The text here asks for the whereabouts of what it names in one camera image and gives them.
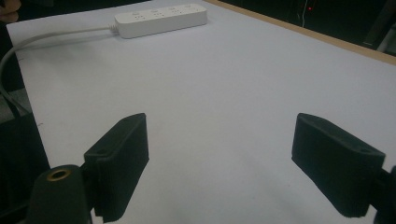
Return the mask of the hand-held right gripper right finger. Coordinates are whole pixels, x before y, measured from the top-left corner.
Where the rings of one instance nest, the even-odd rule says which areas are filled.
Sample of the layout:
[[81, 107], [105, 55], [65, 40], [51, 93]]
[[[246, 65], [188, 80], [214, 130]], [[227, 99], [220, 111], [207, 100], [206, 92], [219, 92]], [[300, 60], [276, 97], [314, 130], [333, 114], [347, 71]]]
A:
[[331, 123], [300, 113], [291, 159], [345, 217], [363, 217], [386, 155]]

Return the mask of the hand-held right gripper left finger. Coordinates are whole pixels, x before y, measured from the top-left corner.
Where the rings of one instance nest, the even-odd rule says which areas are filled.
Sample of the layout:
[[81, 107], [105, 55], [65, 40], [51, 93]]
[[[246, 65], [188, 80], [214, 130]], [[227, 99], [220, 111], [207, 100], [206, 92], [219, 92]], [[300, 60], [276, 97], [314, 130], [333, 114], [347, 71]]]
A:
[[85, 154], [89, 205], [104, 222], [119, 220], [149, 162], [146, 114], [118, 121]]

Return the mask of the white power strip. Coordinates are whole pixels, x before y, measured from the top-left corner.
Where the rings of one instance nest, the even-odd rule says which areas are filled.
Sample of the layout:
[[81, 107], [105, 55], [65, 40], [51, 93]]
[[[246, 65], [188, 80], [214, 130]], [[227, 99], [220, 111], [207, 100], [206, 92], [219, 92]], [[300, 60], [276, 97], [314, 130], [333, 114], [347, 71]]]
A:
[[207, 24], [207, 10], [197, 4], [120, 13], [114, 17], [122, 38], [155, 35]]

